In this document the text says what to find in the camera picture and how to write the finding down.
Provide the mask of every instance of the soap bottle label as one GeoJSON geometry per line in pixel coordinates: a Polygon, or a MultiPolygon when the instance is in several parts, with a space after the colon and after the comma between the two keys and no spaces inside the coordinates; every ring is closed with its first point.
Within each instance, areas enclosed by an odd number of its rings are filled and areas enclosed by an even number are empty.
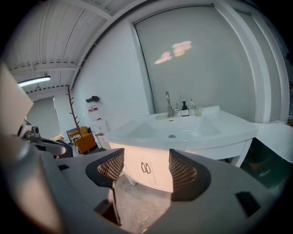
{"type": "Polygon", "coordinates": [[[181,116],[189,116],[189,110],[182,110],[181,116]]]}

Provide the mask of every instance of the ceiling light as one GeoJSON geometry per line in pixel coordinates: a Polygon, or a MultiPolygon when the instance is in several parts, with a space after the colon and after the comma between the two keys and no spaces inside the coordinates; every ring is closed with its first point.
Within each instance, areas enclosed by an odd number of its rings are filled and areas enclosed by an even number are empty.
{"type": "Polygon", "coordinates": [[[48,80],[51,80],[50,76],[43,76],[43,77],[34,78],[34,79],[19,82],[18,85],[20,87],[23,87],[23,86],[32,85],[32,84],[36,84],[36,83],[43,82],[43,81],[48,81],[48,80]]]}

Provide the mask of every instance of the wooden coat rack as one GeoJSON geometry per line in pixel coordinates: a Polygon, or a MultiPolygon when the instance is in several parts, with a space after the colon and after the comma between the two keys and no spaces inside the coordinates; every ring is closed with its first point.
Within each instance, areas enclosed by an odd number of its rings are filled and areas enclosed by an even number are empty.
{"type": "Polygon", "coordinates": [[[78,126],[79,121],[76,122],[77,116],[75,117],[73,107],[72,107],[72,104],[74,103],[74,101],[71,102],[73,98],[70,97],[69,85],[67,86],[67,91],[68,91],[67,95],[68,95],[68,98],[69,98],[69,104],[70,104],[70,108],[71,108],[71,112],[69,112],[69,113],[73,116],[73,119],[74,119],[76,128],[78,130],[78,133],[79,133],[80,137],[82,138],[81,130],[80,130],[79,126],[78,126]]]}

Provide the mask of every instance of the soap dispenser pump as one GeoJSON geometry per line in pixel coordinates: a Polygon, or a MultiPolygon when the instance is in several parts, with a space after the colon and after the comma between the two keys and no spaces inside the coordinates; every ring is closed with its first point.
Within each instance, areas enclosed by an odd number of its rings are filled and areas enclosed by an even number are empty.
{"type": "Polygon", "coordinates": [[[183,101],[183,106],[182,106],[182,109],[181,109],[181,116],[189,116],[189,109],[186,105],[186,101],[183,101]]]}

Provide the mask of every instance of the white corrugated ceiling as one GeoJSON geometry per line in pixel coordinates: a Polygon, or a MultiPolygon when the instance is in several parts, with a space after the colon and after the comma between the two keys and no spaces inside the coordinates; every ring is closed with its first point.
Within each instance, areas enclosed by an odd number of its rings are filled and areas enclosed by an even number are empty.
{"type": "Polygon", "coordinates": [[[95,33],[135,0],[47,0],[39,2],[15,30],[3,59],[17,82],[50,75],[25,92],[69,85],[95,33]]]}

